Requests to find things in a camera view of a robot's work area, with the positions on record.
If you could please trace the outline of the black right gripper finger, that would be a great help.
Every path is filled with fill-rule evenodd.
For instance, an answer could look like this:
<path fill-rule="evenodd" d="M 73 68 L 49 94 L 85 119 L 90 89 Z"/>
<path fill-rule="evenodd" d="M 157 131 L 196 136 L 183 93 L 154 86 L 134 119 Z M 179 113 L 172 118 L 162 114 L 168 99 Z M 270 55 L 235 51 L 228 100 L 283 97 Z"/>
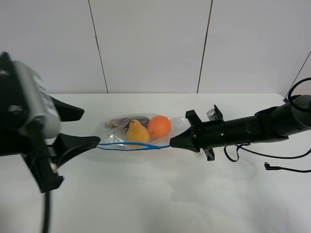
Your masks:
<path fill-rule="evenodd" d="M 181 134 L 170 139 L 170 146 L 172 148 L 180 148 L 194 151 L 194 139 L 192 137 L 192 129 L 188 128 Z"/>

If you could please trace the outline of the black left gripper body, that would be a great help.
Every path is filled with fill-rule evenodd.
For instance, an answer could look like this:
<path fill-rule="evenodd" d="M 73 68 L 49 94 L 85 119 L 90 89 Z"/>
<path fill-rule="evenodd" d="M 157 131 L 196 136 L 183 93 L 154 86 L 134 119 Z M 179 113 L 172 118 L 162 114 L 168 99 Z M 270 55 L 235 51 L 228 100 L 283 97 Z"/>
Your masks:
<path fill-rule="evenodd" d="M 9 53 L 0 55 L 0 154 L 20 154 L 42 193 L 59 188 L 63 177 L 57 173 L 43 138 L 42 124 L 33 120 L 20 132 L 29 116 L 29 106 Z"/>

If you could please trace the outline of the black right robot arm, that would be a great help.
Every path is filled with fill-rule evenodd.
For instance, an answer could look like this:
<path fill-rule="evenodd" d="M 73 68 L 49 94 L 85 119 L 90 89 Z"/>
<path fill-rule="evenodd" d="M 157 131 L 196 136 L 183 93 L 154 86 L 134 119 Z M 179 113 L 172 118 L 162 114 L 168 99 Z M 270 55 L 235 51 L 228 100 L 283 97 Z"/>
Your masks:
<path fill-rule="evenodd" d="M 202 122 L 194 110 L 186 112 L 190 127 L 170 139 L 172 148 L 199 152 L 208 161 L 215 159 L 214 148 L 250 143 L 269 143 L 288 139 L 292 134 L 311 128 L 311 97 L 296 95 L 276 107 L 257 112 L 254 116 L 225 121 L 215 106 Z"/>

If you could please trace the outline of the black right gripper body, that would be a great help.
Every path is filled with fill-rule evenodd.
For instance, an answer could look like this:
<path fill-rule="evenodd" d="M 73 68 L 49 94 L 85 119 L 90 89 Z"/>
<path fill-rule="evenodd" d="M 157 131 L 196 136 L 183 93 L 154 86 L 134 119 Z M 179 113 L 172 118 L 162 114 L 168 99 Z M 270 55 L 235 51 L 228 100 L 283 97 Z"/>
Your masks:
<path fill-rule="evenodd" d="M 215 160 L 213 149 L 223 143 L 224 136 L 224 119 L 223 114 L 216 105 L 214 108 L 218 119 L 203 122 L 194 110 L 186 112 L 186 119 L 190 123 L 192 129 L 192 137 L 194 139 L 194 151 L 203 150 L 208 161 Z"/>

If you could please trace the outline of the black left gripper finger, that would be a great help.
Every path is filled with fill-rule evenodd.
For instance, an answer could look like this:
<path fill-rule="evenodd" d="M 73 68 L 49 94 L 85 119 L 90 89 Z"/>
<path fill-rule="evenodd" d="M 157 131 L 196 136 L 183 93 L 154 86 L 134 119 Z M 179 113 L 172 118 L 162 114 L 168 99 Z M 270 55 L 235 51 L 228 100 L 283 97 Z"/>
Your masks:
<path fill-rule="evenodd" d="M 61 102 L 54 97 L 50 96 L 54 109 L 49 113 L 49 119 L 59 121 L 78 121 L 84 114 L 84 109 Z"/>
<path fill-rule="evenodd" d="M 53 162 L 61 167 L 76 156 L 96 148 L 100 140 L 97 136 L 79 137 L 60 133 L 53 143 Z"/>

